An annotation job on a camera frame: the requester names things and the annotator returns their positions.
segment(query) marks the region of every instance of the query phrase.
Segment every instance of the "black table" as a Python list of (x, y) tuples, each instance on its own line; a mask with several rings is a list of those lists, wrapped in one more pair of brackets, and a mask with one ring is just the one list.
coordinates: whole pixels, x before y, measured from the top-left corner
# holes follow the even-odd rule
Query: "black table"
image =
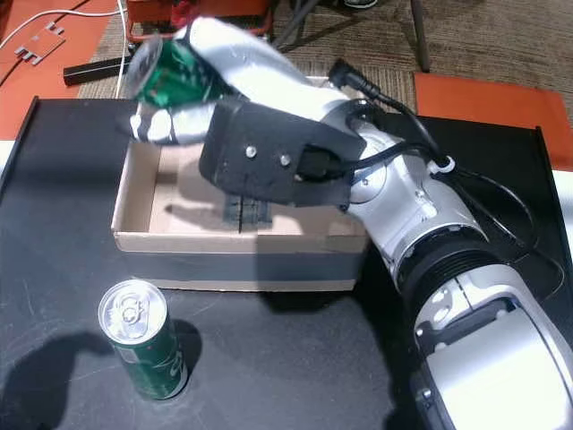
[[(40, 101), (20, 139), (0, 202), (0, 427), (415, 427), (411, 336), (374, 251), (352, 293), (165, 291), (192, 376), (172, 400), (135, 393), (96, 315), (109, 287), (158, 258), (120, 252), (109, 227), (127, 143), (116, 120), (132, 109), (124, 101)], [(386, 121), (393, 133), (412, 132), (402, 117)], [(573, 340), (569, 249), (539, 134), (427, 124), (460, 162), (504, 179), (531, 204), (541, 247), (568, 272), (543, 305)], [(505, 212), (526, 228), (519, 213)], [(549, 292), (551, 269), (533, 257), (519, 269), (536, 295)]]

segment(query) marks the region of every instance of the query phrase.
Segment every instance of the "white cable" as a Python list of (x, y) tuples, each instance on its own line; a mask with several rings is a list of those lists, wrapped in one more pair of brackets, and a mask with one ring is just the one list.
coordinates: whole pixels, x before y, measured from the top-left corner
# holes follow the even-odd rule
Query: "white cable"
[(98, 16), (112, 16), (112, 15), (117, 15), (117, 14), (123, 14), (125, 10), (126, 9), (122, 9), (120, 6), (119, 10), (117, 10), (117, 11), (104, 12), (104, 13), (85, 13), (85, 12), (78, 12), (78, 11), (70, 11), (67, 9), (52, 9), (50, 11), (44, 11), (44, 12), (36, 13), (34, 16), (32, 16), (31, 18), (28, 18), (26, 21), (24, 21), (22, 24), (20, 24), (18, 27), (16, 27), (12, 31), (12, 33), (10, 33), (8, 36), (6, 36), (6, 38), (0, 43), (0, 49), (2, 49), (4, 47), (4, 45), (6, 43), (8, 43), (8, 40), (10, 40), (14, 36), (14, 34), (16, 34), (18, 31), (20, 31), (22, 28), (26, 27), (28, 24), (30, 24), (32, 21), (36, 20), (40, 16), (51, 15), (54, 13), (59, 13), (59, 14), (68, 14), (69, 13), (70, 15), (98, 17)]
[(119, 99), (119, 91), (122, 88), (122, 78), (124, 76), (125, 46), (127, 45), (127, 29), (125, 28), (125, 15), (124, 8), (122, 7), (122, 0), (117, 0), (117, 10), (122, 17), (122, 28), (124, 29), (124, 49), (122, 50), (122, 62), (119, 65), (119, 76), (117, 76), (117, 86), (115, 87), (115, 98)]

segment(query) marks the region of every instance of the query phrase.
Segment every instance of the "white cable tie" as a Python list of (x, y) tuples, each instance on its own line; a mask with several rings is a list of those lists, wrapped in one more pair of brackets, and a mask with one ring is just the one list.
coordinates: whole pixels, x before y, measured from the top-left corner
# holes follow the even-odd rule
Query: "white cable tie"
[(456, 161), (454, 161), (454, 159), (451, 158), (450, 156), (447, 156), (446, 158), (448, 159), (449, 163), (447, 166), (444, 166), (443, 168), (438, 166), (434, 160), (430, 160), (430, 162), (428, 163), (428, 171), (433, 175), (435, 175), (436, 173), (451, 172), (454, 168), (456, 168)]
[(100, 17), (100, 16), (112, 16), (112, 15), (118, 15), (120, 13), (119, 10), (117, 11), (113, 11), (113, 12), (103, 12), (103, 13), (85, 13), (85, 12), (78, 12), (78, 11), (73, 11), (73, 10), (69, 10), (69, 9), (52, 9), (50, 11), (44, 11), (44, 12), (40, 12), (40, 13), (36, 13), (34, 16), (28, 18), (26, 21), (24, 21), (22, 24), (20, 24), (18, 27), (16, 27), (14, 30), (12, 30), (12, 32), (6, 36), (4, 38), (4, 40), (0, 41), (0, 49), (2, 49), (6, 43), (8, 43), (8, 41), (18, 32), (20, 31), (22, 28), (26, 27), (28, 24), (30, 24), (32, 21), (36, 20), (37, 18), (39, 18), (40, 16), (44, 16), (44, 15), (52, 15), (55, 13), (60, 13), (62, 15), (66, 15), (66, 14), (70, 14), (70, 15), (78, 15), (78, 16), (88, 16), (88, 17)]
[(132, 115), (132, 117), (129, 118), (129, 124), (132, 127), (133, 137), (137, 140), (140, 140), (139, 130), (141, 125), (141, 116), (139, 115), (139, 113)]

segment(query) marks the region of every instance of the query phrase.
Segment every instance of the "cardboard box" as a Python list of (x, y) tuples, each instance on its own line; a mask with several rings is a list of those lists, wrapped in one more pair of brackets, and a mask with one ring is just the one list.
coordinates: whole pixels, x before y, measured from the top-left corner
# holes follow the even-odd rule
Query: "cardboard box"
[(270, 222), (239, 233), (225, 194), (199, 173), (201, 150), (134, 142), (127, 152), (111, 228), (119, 249), (157, 256), (139, 278), (160, 288), (352, 289), (367, 242), (358, 221), (265, 203)]

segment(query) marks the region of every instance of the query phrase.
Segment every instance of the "metal bracket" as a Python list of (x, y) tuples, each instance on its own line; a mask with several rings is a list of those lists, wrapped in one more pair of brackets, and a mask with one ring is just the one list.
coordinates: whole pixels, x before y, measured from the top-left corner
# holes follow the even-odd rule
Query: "metal bracket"
[(65, 42), (65, 39), (60, 36), (60, 33), (63, 31), (64, 27), (56, 27), (56, 23), (52, 21), (36, 36), (16, 49), (14, 54), (19, 56), (25, 52), (22, 57), (24, 60), (29, 60), (35, 56), (36, 58), (32, 60), (32, 64), (38, 65), (40, 61)]

